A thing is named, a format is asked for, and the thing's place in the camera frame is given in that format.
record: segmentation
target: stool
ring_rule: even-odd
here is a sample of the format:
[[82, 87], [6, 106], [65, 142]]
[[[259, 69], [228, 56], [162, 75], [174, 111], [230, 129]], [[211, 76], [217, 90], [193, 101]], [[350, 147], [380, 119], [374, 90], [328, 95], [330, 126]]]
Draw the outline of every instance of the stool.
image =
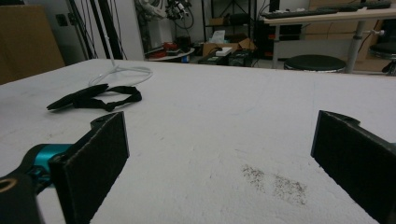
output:
[[396, 43], [381, 43], [372, 45], [369, 49], [375, 57], [389, 59], [391, 62], [382, 69], [387, 76], [396, 77]]
[[303, 70], [328, 73], [341, 73], [345, 70], [346, 66], [346, 63], [340, 59], [331, 56], [315, 54], [291, 57], [284, 63], [285, 70]]

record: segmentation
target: black velcro strap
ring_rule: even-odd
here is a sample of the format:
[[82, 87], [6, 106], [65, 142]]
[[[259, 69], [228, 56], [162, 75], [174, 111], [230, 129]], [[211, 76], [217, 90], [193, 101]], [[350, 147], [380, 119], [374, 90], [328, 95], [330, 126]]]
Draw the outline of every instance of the black velcro strap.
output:
[[[107, 90], [108, 85], [102, 84], [98, 86], [92, 86], [87, 89], [71, 93], [61, 100], [47, 106], [48, 110], [58, 109], [66, 105], [72, 104], [74, 108], [102, 108], [105, 111], [112, 111], [119, 105], [125, 105], [132, 102], [139, 102], [142, 100], [142, 95], [136, 87], [118, 86]], [[105, 103], [102, 100], [94, 99], [92, 97], [97, 96], [105, 91], [114, 91], [121, 94], [129, 94], [125, 100]]]

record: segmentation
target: black stool seat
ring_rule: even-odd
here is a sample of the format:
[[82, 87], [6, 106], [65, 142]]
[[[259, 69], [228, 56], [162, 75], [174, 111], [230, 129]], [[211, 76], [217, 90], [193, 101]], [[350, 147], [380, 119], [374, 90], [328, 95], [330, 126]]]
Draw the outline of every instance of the black stool seat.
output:
[[372, 45], [370, 47], [370, 52], [379, 58], [395, 60], [396, 43], [381, 43]]
[[317, 72], [342, 72], [345, 67], [346, 63], [340, 59], [316, 54], [295, 56], [284, 63], [285, 69]]

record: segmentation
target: white table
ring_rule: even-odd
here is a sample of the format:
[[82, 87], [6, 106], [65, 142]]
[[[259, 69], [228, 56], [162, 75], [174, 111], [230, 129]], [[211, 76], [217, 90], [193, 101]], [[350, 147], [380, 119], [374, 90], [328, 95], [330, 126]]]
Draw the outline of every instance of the white table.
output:
[[[131, 157], [92, 223], [375, 223], [310, 150], [320, 109], [394, 142], [396, 78], [117, 63], [154, 76], [137, 87], [141, 102], [119, 109]], [[92, 60], [0, 86], [0, 176], [31, 147], [74, 143], [106, 114], [46, 106], [110, 67]], [[54, 189], [38, 200], [47, 223], [64, 223]]]
[[356, 12], [337, 12], [335, 14], [294, 17], [294, 18], [284, 18], [284, 19], [275, 19], [275, 20], [264, 19], [264, 23], [276, 27], [272, 67], [277, 68], [279, 32], [281, 25], [319, 23], [319, 22], [358, 21], [355, 35], [353, 36], [349, 46], [347, 63], [346, 63], [346, 73], [352, 73], [358, 56], [359, 47], [361, 45], [361, 37], [363, 34], [364, 23], [368, 20], [385, 20], [385, 19], [393, 19], [393, 18], [396, 18], [396, 8], [358, 10]]

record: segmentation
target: dark stain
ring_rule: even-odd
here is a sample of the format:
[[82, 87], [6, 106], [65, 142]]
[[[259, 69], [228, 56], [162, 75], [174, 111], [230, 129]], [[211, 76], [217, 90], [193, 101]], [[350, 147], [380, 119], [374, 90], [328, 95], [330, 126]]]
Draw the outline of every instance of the dark stain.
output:
[[306, 185], [276, 175], [274, 196], [288, 203], [306, 204]]
[[247, 179], [247, 182], [253, 185], [256, 188], [256, 190], [265, 193], [264, 183], [263, 183], [264, 181], [263, 171], [258, 169], [253, 169], [248, 165], [244, 165], [242, 167], [242, 173], [244, 174], [244, 177]]

